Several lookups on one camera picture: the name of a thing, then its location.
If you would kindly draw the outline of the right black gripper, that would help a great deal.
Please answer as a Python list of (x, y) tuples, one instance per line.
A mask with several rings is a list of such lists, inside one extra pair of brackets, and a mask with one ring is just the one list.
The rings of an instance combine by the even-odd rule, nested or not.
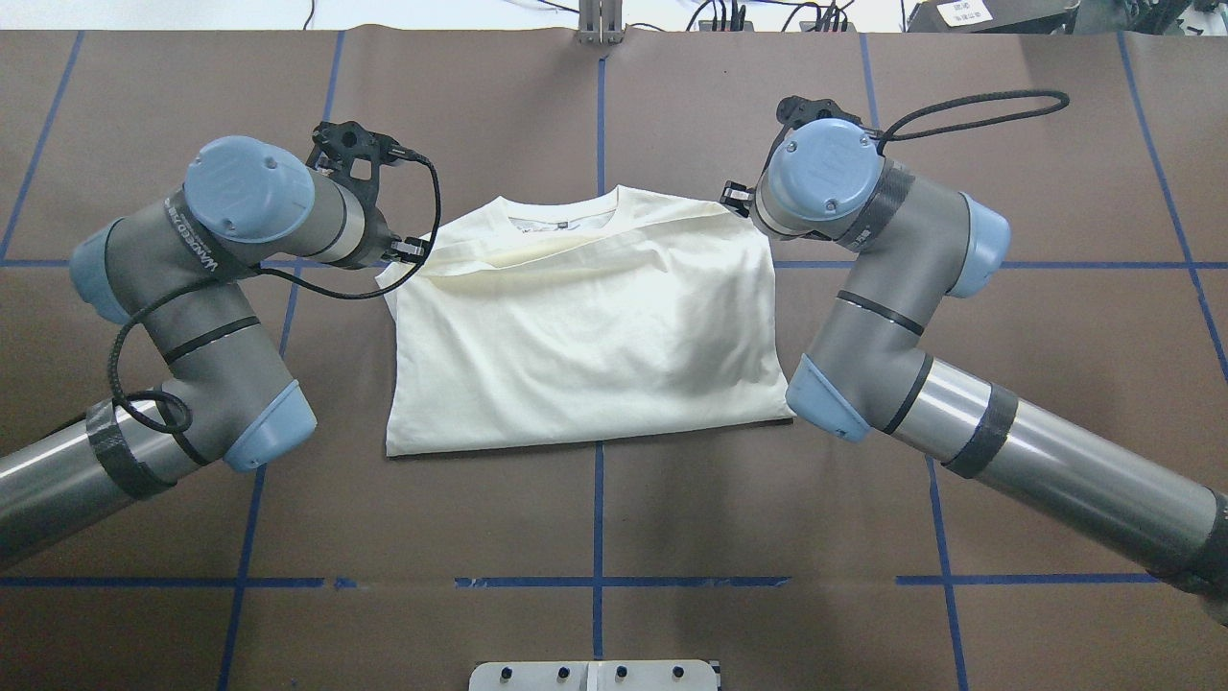
[(756, 188), (745, 185), (736, 180), (725, 180), (725, 187), (720, 191), (720, 205), (729, 210), (731, 214), (749, 218), (756, 203)]

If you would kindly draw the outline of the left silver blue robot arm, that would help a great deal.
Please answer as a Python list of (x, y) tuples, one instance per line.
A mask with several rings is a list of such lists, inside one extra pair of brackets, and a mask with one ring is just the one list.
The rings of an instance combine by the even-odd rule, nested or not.
[(244, 135), (201, 146), (162, 201), (88, 236), (76, 293), (119, 333), (109, 393), (2, 459), (2, 565), (173, 488), (214, 461), (253, 471), (316, 432), (316, 415), (241, 288), (279, 253), (343, 270), (421, 268), (433, 237), (399, 237), (378, 209), (382, 167), (430, 160), (356, 122), (323, 122), (298, 160)]

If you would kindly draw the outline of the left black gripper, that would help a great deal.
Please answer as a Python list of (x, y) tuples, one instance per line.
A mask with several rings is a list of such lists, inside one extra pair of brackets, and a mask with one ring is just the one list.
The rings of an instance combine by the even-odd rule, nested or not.
[(427, 239), (422, 237), (406, 237), (406, 239), (399, 239), (398, 236), (391, 236), (388, 245), (381, 253), (382, 261), (395, 261), (403, 264), (415, 264), (421, 266), (427, 261)]

